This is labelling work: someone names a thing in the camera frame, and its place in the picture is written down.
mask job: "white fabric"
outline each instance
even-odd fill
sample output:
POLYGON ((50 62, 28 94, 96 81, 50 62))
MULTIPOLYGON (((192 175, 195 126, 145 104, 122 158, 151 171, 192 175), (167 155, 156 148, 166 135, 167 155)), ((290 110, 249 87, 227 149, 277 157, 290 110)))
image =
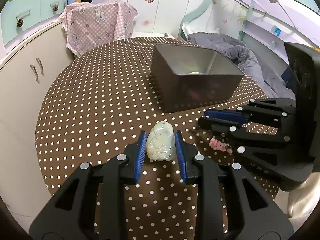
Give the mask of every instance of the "white fabric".
POLYGON ((189 22, 186 22, 182 25, 182 31, 185 35, 185 37, 187 38, 189 34, 192 34, 192 33, 199 33, 199 32, 204 32, 204 33, 220 33, 220 30, 219 28, 216 28, 215 30, 209 30, 209 29, 203 29, 199 26, 195 26, 189 22))
POLYGON ((288 197, 288 215, 291 218, 304 217, 312 213, 320 199, 320 173, 311 173, 309 178, 288 197))

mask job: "polka dot tablecloth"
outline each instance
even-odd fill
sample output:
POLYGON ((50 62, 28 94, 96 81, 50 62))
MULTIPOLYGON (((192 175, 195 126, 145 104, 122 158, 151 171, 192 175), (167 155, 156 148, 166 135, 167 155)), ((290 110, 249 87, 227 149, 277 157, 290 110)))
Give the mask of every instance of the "polka dot tablecloth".
MULTIPOLYGON (((44 181, 54 194, 83 162, 98 165, 136 142, 141 130, 150 132, 159 121, 181 130, 188 143, 215 162, 230 165, 233 154, 208 147, 212 138, 197 120, 208 107, 172 114, 162 111, 149 80, 153 46, 185 44, 169 38, 143 37, 115 41, 97 47, 68 65, 50 87, 40 110, 35 142, 44 181)), ((227 103, 215 109, 235 109, 251 98, 265 98, 263 91, 244 76, 227 103)), ((275 134, 274 128, 249 123, 248 132, 275 134)), ((275 197, 278 186, 253 175, 275 197)), ((97 197, 96 214, 102 200, 97 197)), ((194 238, 197 186, 185 185, 176 161, 152 161, 147 156, 139 184, 125 186, 129 239, 194 238)), ((224 231, 228 231, 227 207, 221 191, 224 231)), ((99 231, 98 216, 95 231, 99 231)))

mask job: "pink checkered cloth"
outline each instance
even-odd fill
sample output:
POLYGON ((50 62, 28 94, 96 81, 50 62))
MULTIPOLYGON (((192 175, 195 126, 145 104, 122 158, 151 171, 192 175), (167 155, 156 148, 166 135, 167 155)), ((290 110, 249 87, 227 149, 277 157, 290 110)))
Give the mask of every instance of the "pink checkered cloth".
POLYGON ((128 39, 137 10, 121 0, 67 5, 59 19, 67 33, 67 48, 80 56, 97 46, 128 39))

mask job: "pinecone knob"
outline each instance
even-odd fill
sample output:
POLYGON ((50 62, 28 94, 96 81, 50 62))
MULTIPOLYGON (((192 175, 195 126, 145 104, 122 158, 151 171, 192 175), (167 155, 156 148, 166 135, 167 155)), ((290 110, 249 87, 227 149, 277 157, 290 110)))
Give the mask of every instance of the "pinecone knob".
POLYGON ((18 22, 17 22, 17 28, 21 28, 23 25, 23 19, 22 18, 19 18, 18 19, 18 22))

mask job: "drawer handle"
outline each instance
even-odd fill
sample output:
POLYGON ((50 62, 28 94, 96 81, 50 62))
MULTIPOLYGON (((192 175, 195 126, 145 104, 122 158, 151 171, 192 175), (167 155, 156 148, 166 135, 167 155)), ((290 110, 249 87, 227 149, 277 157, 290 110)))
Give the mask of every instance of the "drawer handle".
POLYGON ((40 68, 41 68, 41 74, 43 74, 43 71, 44 71, 44 69, 43 69, 43 66, 42 66, 42 62, 41 62, 41 59, 39 59, 38 57, 36 58, 36 61, 38 62, 38 64, 40 65, 40 68))
POLYGON ((60 3, 59 1, 50 3, 50 7, 54 12, 57 12, 59 10, 59 3, 60 3))
POLYGON ((22 13, 20 13, 20 14, 18 14, 18 15, 16 16, 16 19, 17 19, 17 28, 21 28, 21 27, 22 27, 22 25, 23 25, 23 23, 24 23, 23 18, 29 16, 30 14, 31 14, 31 9, 26 10, 26 11, 24 11, 24 12, 22 12, 22 13))
POLYGON ((34 73, 36 75, 36 81, 38 81, 39 75, 37 73, 36 67, 33 64, 31 64, 30 67, 33 69, 33 71, 34 71, 34 73))

